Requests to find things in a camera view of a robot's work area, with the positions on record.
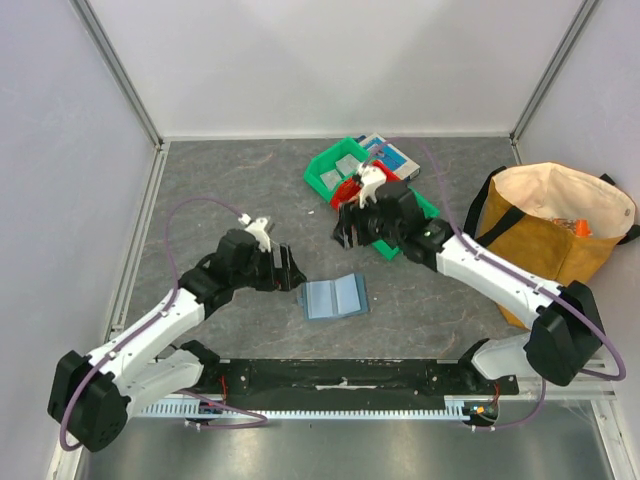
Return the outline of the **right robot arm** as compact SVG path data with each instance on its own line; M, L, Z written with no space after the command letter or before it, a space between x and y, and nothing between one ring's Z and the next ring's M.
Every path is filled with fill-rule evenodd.
M510 375L567 386L602 345L602 322L586 285L546 280L455 234L446 220L426 216L404 184L385 183L341 204L333 237L344 248L377 241L396 247L411 262L472 287L525 326L524 334L472 348L457 371L469 393Z

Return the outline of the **white VIP credit card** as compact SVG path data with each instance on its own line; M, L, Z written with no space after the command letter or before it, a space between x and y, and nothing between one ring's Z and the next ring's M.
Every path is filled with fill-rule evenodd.
M329 191L335 189L342 182L341 175L335 169L322 173L320 179Z

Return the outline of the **blue card holder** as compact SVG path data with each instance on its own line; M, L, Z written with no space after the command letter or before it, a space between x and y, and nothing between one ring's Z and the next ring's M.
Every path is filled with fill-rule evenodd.
M361 273L306 282L300 287L298 304L307 321L342 319L370 311L366 282Z

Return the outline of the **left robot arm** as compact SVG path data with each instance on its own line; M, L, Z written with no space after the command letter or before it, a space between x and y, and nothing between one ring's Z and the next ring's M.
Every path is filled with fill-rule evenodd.
M230 303L236 291L288 292L305 280L288 245L273 243L254 226L229 230L131 327L86 354L71 350L60 358L47 412L59 424L62 449L100 451L134 414L166 395L215 389L220 369L204 347L187 345L164 360L157 355Z

